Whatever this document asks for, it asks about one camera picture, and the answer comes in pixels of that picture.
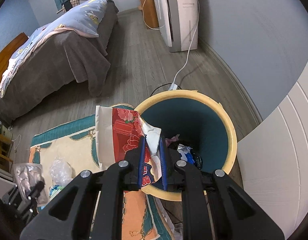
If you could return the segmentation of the silver foil package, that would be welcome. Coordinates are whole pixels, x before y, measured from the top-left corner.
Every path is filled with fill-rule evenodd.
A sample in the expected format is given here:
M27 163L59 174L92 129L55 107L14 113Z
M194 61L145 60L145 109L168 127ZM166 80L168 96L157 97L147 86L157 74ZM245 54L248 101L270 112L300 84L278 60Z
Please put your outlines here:
M45 206L49 201L42 172L41 164L21 163L14 165L17 187L23 200L28 200L30 193L38 184L41 186L42 190L36 197L38 207Z

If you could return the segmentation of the clear plastic bag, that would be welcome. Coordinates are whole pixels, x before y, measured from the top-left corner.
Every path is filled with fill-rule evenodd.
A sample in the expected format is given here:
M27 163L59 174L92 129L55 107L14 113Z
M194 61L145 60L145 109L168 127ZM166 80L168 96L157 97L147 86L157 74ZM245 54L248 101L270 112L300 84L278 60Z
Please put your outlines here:
M63 159L54 159L49 168L49 174L55 185L65 187L72 181L72 167Z

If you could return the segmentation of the blue snack bag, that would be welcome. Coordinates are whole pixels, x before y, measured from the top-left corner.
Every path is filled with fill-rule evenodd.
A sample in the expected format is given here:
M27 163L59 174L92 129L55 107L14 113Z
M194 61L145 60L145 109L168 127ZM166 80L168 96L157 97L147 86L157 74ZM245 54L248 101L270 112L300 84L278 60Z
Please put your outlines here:
M186 161L190 164L193 164L199 170L202 169L203 160L201 156L194 153L194 150L191 147L179 144L177 146L177 151L181 156L181 160Z

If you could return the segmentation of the red white paper bag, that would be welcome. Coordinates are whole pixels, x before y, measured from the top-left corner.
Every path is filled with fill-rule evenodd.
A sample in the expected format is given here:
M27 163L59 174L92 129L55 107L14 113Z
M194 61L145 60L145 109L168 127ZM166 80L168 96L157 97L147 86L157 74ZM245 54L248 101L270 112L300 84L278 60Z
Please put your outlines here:
M162 177L161 128L148 124L131 109L97 106L95 113L96 152L101 171L125 159L128 151L145 139L141 187Z

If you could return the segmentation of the pink plastic wrapper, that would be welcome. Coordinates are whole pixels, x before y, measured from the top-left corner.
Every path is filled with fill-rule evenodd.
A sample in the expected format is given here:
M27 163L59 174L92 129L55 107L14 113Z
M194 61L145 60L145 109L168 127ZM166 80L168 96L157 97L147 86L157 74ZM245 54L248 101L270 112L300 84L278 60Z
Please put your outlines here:
M165 138L165 143L166 146L168 147L169 145L171 145L173 142L179 141L179 134L175 135L172 138Z

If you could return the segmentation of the teal yellow-rimmed trash bin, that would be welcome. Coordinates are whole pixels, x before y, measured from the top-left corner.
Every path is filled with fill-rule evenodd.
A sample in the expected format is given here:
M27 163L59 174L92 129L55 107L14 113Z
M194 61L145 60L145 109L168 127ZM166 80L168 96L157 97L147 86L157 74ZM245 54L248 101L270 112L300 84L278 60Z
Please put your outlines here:
M234 125L223 106L196 90L161 92L140 103L135 110L150 125L175 135L203 160L203 172L231 172L237 153Z

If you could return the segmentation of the teal patterned floor mat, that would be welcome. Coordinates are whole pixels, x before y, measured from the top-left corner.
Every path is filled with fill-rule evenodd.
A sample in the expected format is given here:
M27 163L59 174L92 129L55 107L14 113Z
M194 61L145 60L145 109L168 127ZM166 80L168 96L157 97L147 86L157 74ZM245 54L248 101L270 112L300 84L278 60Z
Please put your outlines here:
M29 162L42 165L50 199L62 190L49 172L55 160L65 161L71 167L73 177L84 170L100 171L94 115L59 125L33 137ZM174 239L174 225L161 201L142 191L125 192L122 239Z

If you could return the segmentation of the wooden chair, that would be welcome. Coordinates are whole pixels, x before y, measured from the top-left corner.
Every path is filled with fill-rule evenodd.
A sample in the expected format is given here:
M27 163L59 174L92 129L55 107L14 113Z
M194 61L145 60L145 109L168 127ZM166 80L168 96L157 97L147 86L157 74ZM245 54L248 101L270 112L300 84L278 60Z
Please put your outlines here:
M11 147L13 146L13 135L5 126L0 123L0 169L9 172L13 164L10 158Z

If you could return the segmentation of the wooden headboard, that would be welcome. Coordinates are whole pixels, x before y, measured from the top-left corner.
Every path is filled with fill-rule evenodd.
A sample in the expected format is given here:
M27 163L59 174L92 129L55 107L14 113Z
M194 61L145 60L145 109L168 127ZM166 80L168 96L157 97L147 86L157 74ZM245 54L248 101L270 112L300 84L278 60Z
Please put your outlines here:
M12 55L17 52L28 40L25 33L20 33L0 52L0 83L13 71L15 60L11 59Z

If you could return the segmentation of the bed with brown cover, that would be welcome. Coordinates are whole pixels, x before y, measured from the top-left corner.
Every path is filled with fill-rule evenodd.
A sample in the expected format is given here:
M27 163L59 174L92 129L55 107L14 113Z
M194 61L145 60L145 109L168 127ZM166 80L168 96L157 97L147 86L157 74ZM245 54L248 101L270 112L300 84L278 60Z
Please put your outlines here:
M12 123L72 81L87 82L91 96L101 95L110 67L106 49L117 13L112 0L98 25L99 37L87 38L65 31L38 47L20 66L0 98L0 120Z

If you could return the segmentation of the light blue quilt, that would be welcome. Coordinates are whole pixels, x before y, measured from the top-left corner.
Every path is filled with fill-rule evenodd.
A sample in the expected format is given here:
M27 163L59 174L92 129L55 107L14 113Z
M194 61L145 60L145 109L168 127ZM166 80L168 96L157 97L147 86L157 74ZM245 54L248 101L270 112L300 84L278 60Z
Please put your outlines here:
M87 38L99 37L98 25L103 20L108 4L112 0L88 0L77 5L51 23L36 29L29 39L17 49L8 61L8 67L2 74L0 98L3 98L13 77L20 66L53 35L65 31L74 31Z

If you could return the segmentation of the wooden side cabinet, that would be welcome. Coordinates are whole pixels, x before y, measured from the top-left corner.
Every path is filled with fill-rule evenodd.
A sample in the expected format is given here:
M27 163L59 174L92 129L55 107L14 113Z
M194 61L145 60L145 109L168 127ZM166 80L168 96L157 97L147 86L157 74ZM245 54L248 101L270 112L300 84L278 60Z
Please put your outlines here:
M143 22L147 29L159 30L156 6L154 0L139 0Z

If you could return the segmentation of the white air purifier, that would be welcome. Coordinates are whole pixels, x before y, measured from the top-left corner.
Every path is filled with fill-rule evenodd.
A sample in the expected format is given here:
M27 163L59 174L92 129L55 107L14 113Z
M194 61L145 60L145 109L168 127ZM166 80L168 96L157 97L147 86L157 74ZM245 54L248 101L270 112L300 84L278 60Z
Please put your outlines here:
M170 52L197 49L198 0L154 0L161 36Z

